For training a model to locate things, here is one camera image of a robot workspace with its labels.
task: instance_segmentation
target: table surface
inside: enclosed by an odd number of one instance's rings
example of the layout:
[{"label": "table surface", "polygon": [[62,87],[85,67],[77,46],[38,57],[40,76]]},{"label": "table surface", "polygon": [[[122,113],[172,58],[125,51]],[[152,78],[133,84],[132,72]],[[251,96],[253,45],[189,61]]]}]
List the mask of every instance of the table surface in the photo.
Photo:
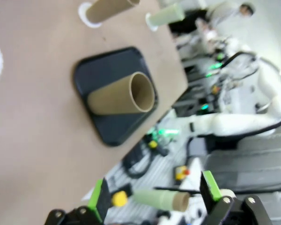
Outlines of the table surface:
[{"label": "table surface", "polygon": [[[43,224],[54,208],[70,210],[117,164],[186,90],[167,26],[151,32],[156,0],[91,29],[82,0],[0,0],[0,225]],[[122,145],[105,146],[79,99],[73,68],[82,58],[128,46],[144,55],[158,109]]]}]

